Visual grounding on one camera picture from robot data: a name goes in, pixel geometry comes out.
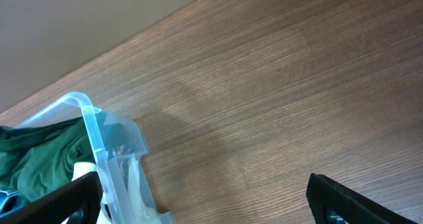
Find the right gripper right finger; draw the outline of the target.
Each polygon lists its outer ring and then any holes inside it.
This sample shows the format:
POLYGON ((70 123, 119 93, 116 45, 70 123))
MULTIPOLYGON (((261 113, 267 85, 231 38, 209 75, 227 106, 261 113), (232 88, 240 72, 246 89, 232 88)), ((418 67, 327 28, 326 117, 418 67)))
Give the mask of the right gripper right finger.
POLYGON ((310 175, 306 197, 316 223, 412 223, 323 174, 310 175))

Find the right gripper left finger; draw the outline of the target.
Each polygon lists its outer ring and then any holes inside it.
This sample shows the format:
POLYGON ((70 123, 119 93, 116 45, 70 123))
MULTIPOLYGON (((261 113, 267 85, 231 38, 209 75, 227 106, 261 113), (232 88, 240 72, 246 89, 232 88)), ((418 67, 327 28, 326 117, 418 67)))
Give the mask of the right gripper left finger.
POLYGON ((2 217, 1 224, 95 224, 101 199, 98 173, 92 171, 2 217))

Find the plaid flannel cloth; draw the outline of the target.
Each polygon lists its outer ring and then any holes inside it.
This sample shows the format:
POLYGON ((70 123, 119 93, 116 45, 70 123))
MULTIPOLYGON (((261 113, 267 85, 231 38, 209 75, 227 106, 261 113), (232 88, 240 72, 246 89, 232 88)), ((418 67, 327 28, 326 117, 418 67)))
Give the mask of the plaid flannel cloth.
POLYGON ((124 180, 128 178, 129 162, 133 157, 133 153, 134 147, 131 143, 118 146, 112 152, 113 157, 117 158, 117 163, 124 180))

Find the white cloth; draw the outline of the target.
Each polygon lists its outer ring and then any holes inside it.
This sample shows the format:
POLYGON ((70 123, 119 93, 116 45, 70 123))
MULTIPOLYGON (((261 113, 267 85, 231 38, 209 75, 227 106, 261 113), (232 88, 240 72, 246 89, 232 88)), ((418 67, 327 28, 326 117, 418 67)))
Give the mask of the white cloth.
MULTIPOLYGON (((132 157, 128 162, 128 196, 136 223, 161 224, 158 213, 147 207, 141 197, 139 161, 132 157)), ((73 167, 72 181, 91 171, 97 171, 94 163, 78 162, 73 167)))

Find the blue cloth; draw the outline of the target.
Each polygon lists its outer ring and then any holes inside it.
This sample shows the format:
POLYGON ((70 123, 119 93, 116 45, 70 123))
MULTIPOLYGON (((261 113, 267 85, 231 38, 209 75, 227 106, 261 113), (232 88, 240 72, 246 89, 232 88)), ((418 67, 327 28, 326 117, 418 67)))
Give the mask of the blue cloth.
POLYGON ((4 217, 26 205, 19 192, 14 190, 1 191, 1 217, 4 217))

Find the dark green cloth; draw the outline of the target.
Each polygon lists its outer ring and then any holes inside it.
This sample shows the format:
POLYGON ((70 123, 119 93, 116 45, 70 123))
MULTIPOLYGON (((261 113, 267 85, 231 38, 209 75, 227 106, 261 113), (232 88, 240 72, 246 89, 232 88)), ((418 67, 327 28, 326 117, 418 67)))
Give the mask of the dark green cloth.
POLYGON ((37 128, 1 127, 1 189, 27 203, 71 182, 74 165, 94 163, 82 117, 37 128))

